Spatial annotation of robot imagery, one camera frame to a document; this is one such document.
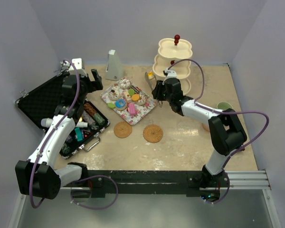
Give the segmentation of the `metal tongs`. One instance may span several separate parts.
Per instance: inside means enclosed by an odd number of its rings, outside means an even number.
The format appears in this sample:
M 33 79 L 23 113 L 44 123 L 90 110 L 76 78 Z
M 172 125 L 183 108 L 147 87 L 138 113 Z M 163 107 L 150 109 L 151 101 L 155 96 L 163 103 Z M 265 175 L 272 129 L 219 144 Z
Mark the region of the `metal tongs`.
M 149 80 L 147 74 L 148 74 L 148 72 L 145 72 L 145 73 L 144 73 L 145 81 L 147 82 L 147 84 L 148 84 L 149 88 L 151 89 L 151 91 L 153 91 L 154 88 L 155 88 L 155 86 L 154 86 L 154 84 L 153 84 L 153 81 L 155 81 L 155 82 L 157 81 L 157 80 L 156 80 L 156 76 L 154 76 L 154 78 L 153 78 L 152 80 Z M 156 102 L 157 102 L 157 105 L 158 105 L 160 108 L 162 108 L 163 101 L 156 100 Z

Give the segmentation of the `yellow glazed donut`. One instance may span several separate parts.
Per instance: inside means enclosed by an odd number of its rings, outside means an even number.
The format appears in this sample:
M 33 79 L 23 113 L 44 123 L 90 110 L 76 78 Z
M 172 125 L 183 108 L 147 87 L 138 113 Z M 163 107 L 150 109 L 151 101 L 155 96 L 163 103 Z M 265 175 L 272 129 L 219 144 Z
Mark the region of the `yellow glazed donut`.
M 149 73 L 147 74 L 147 76 L 148 76 L 148 79 L 149 79 L 149 80 L 152 80 L 152 79 L 154 78 L 154 73 L 153 73 L 153 72 L 149 72 Z

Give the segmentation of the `cream cake slice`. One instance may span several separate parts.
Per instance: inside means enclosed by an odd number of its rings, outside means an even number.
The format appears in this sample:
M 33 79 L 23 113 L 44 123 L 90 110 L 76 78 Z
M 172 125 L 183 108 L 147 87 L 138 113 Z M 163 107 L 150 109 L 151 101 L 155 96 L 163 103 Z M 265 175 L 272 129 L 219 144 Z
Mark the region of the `cream cake slice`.
M 128 92 L 123 92 L 123 97 L 128 103 L 132 102 L 132 97 L 129 95 Z

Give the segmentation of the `orange macaron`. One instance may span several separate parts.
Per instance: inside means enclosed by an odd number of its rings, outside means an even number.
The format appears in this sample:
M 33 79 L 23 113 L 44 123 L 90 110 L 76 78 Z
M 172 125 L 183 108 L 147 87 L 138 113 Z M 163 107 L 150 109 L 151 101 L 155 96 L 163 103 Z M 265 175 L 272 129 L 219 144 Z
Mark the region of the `orange macaron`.
M 139 100 L 140 100 L 140 95 L 139 95 L 139 94 L 134 94 L 134 95 L 132 95 L 132 100 L 133 100 L 134 102 L 139 101 Z

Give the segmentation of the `pink cake slice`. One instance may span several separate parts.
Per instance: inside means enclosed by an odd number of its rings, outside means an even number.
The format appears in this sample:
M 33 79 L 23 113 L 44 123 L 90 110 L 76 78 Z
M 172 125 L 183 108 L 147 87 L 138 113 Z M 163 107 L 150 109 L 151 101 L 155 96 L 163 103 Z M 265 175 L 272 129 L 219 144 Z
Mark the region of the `pink cake slice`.
M 136 111 L 136 107 L 135 107 L 134 103 L 128 104 L 128 112 L 129 112 L 130 116 L 136 116 L 137 115 L 137 111 Z

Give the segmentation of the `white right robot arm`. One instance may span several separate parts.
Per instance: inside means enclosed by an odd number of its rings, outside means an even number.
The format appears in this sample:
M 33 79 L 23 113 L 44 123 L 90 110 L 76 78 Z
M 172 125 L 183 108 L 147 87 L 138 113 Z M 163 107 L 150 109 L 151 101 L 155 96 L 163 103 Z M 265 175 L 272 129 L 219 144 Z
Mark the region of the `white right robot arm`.
M 152 91 L 153 98 L 167 101 L 171 109 L 181 116 L 193 118 L 208 126 L 214 151 L 206 163 L 202 181 L 212 187 L 219 181 L 219 173 L 231 152 L 240 148 L 247 140 L 246 132 L 233 109 L 221 111 L 201 105 L 183 94 L 177 78 L 158 80 Z

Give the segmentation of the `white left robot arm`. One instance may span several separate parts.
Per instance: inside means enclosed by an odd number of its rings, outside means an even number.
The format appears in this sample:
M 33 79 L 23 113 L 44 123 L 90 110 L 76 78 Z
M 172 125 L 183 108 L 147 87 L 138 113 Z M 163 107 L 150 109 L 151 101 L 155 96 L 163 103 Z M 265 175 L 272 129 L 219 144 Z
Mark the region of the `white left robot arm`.
M 17 101 L 17 107 L 45 132 L 36 150 L 15 166 L 19 191 L 34 197 L 54 199 L 60 188 L 74 182 L 85 186 L 89 181 L 85 164 L 70 162 L 55 170 L 56 158 L 63 151 L 68 136 L 75 135 L 77 123 L 83 113 L 88 93 L 102 90 L 102 78 L 96 69 L 91 73 L 94 80 L 80 76 L 80 92 L 74 107 L 76 76 L 63 72 L 43 83 Z

